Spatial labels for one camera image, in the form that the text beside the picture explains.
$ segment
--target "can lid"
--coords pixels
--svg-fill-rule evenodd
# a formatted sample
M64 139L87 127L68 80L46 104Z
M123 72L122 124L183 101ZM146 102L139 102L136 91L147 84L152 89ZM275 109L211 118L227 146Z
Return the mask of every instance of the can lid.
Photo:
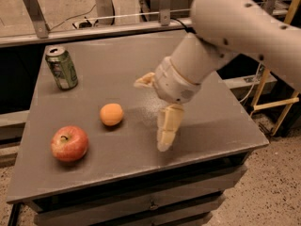
M64 54L65 51L66 49L63 46L52 46L48 49L46 55L48 57L57 57Z

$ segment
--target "black wire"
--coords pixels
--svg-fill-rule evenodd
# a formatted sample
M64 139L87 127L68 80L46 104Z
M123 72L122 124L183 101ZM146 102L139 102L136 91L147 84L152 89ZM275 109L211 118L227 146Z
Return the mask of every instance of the black wire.
M192 27L188 27L188 26L187 26L185 23L183 23L181 20L175 19L175 18L170 18L170 19L175 20L175 21L177 21L178 23L180 23L180 24L184 27L184 29L185 29L185 31L186 31L187 33L194 33L194 34L196 34L195 29L193 29Z
M74 18L77 18L77 17L80 17L80 16L84 16L84 15L90 13L90 12L95 8L95 6L96 6L96 4L94 4L94 6L92 7L92 9L91 9L89 12L85 12L85 13L83 13L83 14L75 15L75 16L72 16L72 17L66 19L66 20L63 21L62 23L60 23L60 24L58 24L58 25L55 25L55 26L54 26L53 28L51 28L49 31L51 31L51 30L53 30L53 29L55 29L55 28L61 26L62 24L66 23L69 19L74 19Z

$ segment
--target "speckled floor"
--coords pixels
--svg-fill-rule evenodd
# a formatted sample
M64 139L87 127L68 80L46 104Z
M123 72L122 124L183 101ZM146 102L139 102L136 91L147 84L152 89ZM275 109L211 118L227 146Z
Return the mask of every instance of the speckled floor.
M267 128L264 116L255 116ZM6 193L18 147L0 150L0 225L8 225L11 205ZM231 189L206 226L296 226L301 225L301 128L287 137L271 139L268 147L255 151L247 160L248 171ZM35 213L22 207L18 225L31 226Z

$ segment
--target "white cable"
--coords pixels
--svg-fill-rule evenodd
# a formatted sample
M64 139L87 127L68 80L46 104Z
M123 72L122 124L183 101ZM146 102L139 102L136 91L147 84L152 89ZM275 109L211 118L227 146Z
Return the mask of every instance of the white cable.
M240 103L243 102L244 100L246 100L248 98L248 96L250 95L250 93L252 92L252 90L253 90L253 88L255 86L255 83L257 82L257 76L258 76L258 73L260 71L260 68L261 68L261 63L258 65L258 68L257 68L255 76L254 76L253 84L252 84L250 90L248 91L248 93L246 94L246 96L242 100L239 101Z

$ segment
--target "floor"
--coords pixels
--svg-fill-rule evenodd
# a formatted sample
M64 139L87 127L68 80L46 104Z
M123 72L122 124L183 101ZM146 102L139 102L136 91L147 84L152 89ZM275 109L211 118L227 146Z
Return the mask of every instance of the floor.
M22 0L0 0L0 37L33 34L34 29ZM90 11L95 0L39 0L49 26L53 28L68 18ZM139 11L138 0L113 0L117 15ZM97 16L93 9L88 18ZM83 16L67 20L55 31L74 29L72 23ZM117 19L117 24L138 23L134 19ZM263 115L254 118L269 130L272 123ZM257 150L246 161L247 173L232 189L206 226L301 225L301 129L287 137L271 138L268 147ZM18 145L0 150L0 226L8 225L11 205L6 194ZM35 213L22 207L18 225L31 226Z

